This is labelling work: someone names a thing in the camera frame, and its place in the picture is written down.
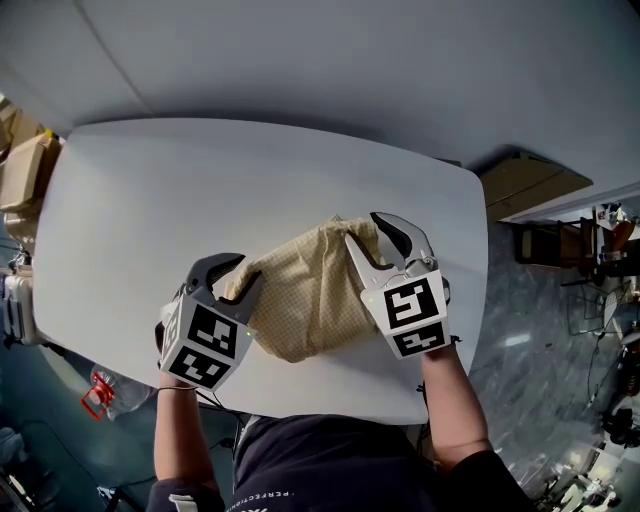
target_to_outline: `black t-shirt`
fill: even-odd
[[[493,452],[446,476],[419,457],[398,427],[343,416],[262,418],[236,454],[236,492],[157,482],[149,512],[534,511]]]

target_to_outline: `equipment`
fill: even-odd
[[[243,259],[242,254],[220,253],[193,264],[156,326],[160,370],[215,391],[238,367],[255,336],[247,323],[264,278],[254,273],[234,300],[216,299],[212,290]]]
[[[353,233],[345,241],[365,289],[360,299],[398,359],[451,343],[447,305],[449,282],[438,270],[424,232],[388,213],[371,213],[404,259],[401,268],[380,265]]]

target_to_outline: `beige cloth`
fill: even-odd
[[[296,363],[376,332],[360,301],[362,284],[344,236],[353,231],[376,260],[378,235],[370,220],[327,223],[291,240],[240,271],[225,296],[233,299],[258,270],[265,281],[249,325],[269,354]]]

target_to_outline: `marble floor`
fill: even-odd
[[[598,414],[610,400],[619,354],[606,335],[593,358],[597,336],[572,332],[602,326],[585,319],[580,287],[571,270],[521,265],[514,260],[511,228],[489,226],[489,272],[484,319],[470,378],[485,410],[494,448],[518,482],[535,494],[551,466],[575,443],[597,443]],[[586,288],[587,298],[595,291]],[[587,317],[598,313],[588,303]],[[596,384],[600,387],[591,407]]]

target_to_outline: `desk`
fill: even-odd
[[[62,346],[157,385],[159,308],[197,258],[253,259],[334,214],[370,211],[405,217],[429,236],[451,284],[451,333],[463,340],[468,372],[487,277],[477,177],[382,144],[279,125],[149,119],[75,130],[40,217],[36,322]],[[254,343],[216,394],[254,414],[412,424],[426,418],[421,381],[419,358],[398,362],[381,337],[297,364]]]

